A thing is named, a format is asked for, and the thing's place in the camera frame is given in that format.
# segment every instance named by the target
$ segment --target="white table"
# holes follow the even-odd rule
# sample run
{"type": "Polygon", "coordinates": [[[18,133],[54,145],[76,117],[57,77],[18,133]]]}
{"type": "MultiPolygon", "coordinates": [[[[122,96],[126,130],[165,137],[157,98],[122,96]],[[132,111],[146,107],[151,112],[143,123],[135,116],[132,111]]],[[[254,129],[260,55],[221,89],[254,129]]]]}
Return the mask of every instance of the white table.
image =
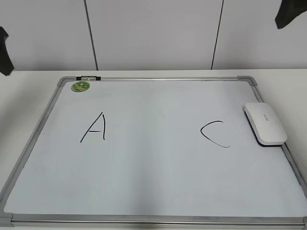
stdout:
{"type": "Polygon", "coordinates": [[[102,77],[235,77],[255,78],[264,97],[277,112],[289,136],[288,146],[307,169],[307,69],[174,70],[174,71],[16,71],[1,78],[0,187],[2,188],[33,132],[59,79],[63,76],[102,77]]]}

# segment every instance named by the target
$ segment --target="white eraser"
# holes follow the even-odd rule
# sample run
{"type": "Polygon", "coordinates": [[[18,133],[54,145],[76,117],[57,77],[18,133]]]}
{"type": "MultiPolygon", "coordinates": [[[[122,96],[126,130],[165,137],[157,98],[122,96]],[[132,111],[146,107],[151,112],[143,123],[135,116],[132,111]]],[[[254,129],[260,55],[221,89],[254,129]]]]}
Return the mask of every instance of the white eraser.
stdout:
{"type": "Polygon", "coordinates": [[[273,109],[266,103],[247,103],[244,111],[262,145],[282,145],[287,140],[283,125],[273,109]]]}

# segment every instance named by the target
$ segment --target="green sticker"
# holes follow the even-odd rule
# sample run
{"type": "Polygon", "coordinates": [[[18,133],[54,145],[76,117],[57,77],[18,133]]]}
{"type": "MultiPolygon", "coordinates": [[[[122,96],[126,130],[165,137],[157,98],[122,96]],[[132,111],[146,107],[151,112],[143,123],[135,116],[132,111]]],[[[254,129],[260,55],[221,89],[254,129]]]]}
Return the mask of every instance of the green sticker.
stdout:
{"type": "Polygon", "coordinates": [[[88,90],[90,88],[90,83],[88,83],[87,81],[79,81],[74,83],[71,86],[71,90],[74,92],[84,92],[86,90],[88,90]]]}

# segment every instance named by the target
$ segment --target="whiteboard frame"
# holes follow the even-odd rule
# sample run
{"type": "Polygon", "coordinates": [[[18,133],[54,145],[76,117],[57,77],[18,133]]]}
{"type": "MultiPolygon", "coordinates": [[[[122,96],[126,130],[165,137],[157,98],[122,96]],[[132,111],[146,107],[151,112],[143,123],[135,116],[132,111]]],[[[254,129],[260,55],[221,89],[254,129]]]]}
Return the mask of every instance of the whiteboard frame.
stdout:
{"type": "MultiPolygon", "coordinates": [[[[103,78],[97,76],[63,77],[57,84],[46,109],[30,136],[23,152],[17,160],[8,180],[0,193],[0,227],[22,226],[78,226],[78,227],[196,227],[196,228],[263,228],[263,229],[303,229],[307,217],[191,217],[191,216],[123,216],[123,215],[67,215],[67,214],[14,214],[5,213],[4,207],[9,195],[27,162],[28,157],[63,89],[69,81],[247,81],[257,100],[263,97],[257,83],[251,76],[237,77],[197,77],[197,78],[103,78]]],[[[302,190],[307,195],[306,179],[297,161],[287,147],[282,145],[302,190]]]]}

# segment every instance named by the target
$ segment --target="whiteboard surface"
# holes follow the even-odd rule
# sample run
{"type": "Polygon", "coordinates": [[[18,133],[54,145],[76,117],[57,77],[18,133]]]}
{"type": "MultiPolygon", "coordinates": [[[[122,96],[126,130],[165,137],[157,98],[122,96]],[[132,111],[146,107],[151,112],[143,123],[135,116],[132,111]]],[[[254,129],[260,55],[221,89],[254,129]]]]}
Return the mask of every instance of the whiteboard surface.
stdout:
{"type": "Polygon", "coordinates": [[[90,82],[63,87],[5,212],[300,217],[303,191],[279,147],[257,144],[247,82],[90,82]],[[80,140],[103,112],[82,143],[80,140]],[[206,139],[203,133],[223,148],[206,139]]]}

